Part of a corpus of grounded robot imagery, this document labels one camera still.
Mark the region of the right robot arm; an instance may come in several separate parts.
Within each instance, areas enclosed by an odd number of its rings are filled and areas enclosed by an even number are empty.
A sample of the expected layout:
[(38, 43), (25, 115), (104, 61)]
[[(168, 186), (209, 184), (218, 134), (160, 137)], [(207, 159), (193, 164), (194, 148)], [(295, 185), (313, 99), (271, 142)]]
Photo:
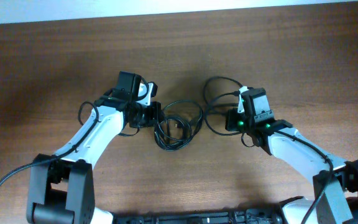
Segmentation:
[(253, 145), (281, 159), (313, 185), (314, 199), (282, 202), (286, 223), (358, 223), (358, 160), (331, 154), (305, 138), (291, 123), (275, 119), (263, 88), (243, 86), (238, 105), (226, 115), (226, 130), (252, 138)]

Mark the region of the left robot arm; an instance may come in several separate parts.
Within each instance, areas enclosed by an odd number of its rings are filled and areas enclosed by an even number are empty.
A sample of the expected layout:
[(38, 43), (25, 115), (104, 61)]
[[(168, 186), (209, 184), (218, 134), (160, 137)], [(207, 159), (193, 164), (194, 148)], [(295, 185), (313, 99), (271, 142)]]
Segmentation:
[(39, 154), (30, 170), (26, 219), (29, 223), (112, 223), (96, 207), (93, 169), (109, 143), (129, 125), (149, 127), (161, 117), (151, 99), (158, 86), (140, 75), (120, 72), (117, 85), (91, 103), (78, 132), (51, 156)]

